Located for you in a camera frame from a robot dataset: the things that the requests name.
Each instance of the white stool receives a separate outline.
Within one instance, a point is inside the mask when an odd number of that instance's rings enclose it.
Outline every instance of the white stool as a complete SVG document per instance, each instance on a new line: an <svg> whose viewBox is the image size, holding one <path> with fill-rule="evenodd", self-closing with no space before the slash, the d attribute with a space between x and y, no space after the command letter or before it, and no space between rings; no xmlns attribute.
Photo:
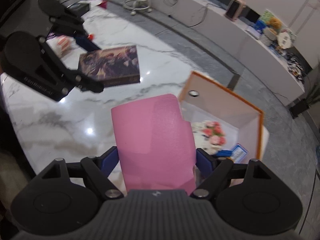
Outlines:
<svg viewBox="0 0 320 240"><path fill-rule="evenodd" d="M132 10L131 15L135 15L137 10L148 10L148 12L151 12L152 9L150 8L150 6L150 0L125 0L123 3L123 8Z"/></svg>

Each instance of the white round sign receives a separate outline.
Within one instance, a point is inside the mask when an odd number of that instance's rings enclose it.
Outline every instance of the white round sign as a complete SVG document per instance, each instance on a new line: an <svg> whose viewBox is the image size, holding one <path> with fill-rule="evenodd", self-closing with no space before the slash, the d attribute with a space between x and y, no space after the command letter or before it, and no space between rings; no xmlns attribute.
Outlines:
<svg viewBox="0 0 320 240"><path fill-rule="evenodd" d="M291 42L291 38L290 38L289 33L286 33L286 32L279 33L277 36L277 40L278 40L278 45L282 49L288 49L288 48L291 48L291 46L292 46L292 42Z"/></svg>

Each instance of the illustrated box cover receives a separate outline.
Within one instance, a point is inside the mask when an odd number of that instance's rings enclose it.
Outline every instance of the illustrated box cover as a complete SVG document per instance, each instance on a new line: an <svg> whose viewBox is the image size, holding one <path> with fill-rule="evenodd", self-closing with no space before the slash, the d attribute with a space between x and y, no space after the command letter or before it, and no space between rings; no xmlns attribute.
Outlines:
<svg viewBox="0 0 320 240"><path fill-rule="evenodd" d="M78 70L104 87L140 82L140 70L135 45L95 50L81 54Z"/></svg>

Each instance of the white marble tabletop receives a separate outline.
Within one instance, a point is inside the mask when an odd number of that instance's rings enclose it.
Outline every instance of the white marble tabletop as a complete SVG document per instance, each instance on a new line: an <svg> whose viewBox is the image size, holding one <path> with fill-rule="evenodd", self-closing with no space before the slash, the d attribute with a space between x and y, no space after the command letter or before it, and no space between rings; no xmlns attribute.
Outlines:
<svg viewBox="0 0 320 240"><path fill-rule="evenodd" d="M100 94L74 88L57 103L2 74L7 112L36 174L58 157L79 162L86 156L103 154L116 145L112 107L166 93L178 95L190 71L199 69L152 34L105 9L93 7L83 18L85 29L94 33L94 42L102 49L137 45L141 82L107 88ZM62 61L68 68L76 69L79 55L84 52L73 44ZM119 167L111 180L123 188L117 171Z"/></svg>

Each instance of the orange edge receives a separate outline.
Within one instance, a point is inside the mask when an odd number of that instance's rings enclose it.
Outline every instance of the orange edge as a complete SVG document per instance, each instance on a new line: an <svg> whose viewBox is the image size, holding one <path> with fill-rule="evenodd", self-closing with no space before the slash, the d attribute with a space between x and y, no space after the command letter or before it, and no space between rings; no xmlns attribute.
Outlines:
<svg viewBox="0 0 320 240"><path fill-rule="evenodd" d="M221 88L222 90L224 90L225 92L228 92L229 94L233 95L234 97L238 98L239 100L241 100L242 102L246 103L247 105L251 106L253 109L257 110L260 113L260 117L259 117L259 131L258 131L258 148L257 148L257 153L256 153L256 158L260 159L261 156L261 143L262 143L262 129L263 129L263 116L264 113L261 109L257 108L255 105L251 104L249 101L245 100L244 98L242 98L241 96L239 96L238 94L236 94L235 92L227 89L226 87L224 87L223 85L215 82L214 80L202 75L201 73L197 72L197 71L191 71L191 74L186 82L186 84L184 85L182 91L179 94L178 100L179 102L182 102L185 98L185 95L187 94L187 90L188 90L188 86L190 85L191 79L192 79L192 75L196 75L198 77L201 77L209 82L211 82L212 84L216 85L217 87Z"/></svg>

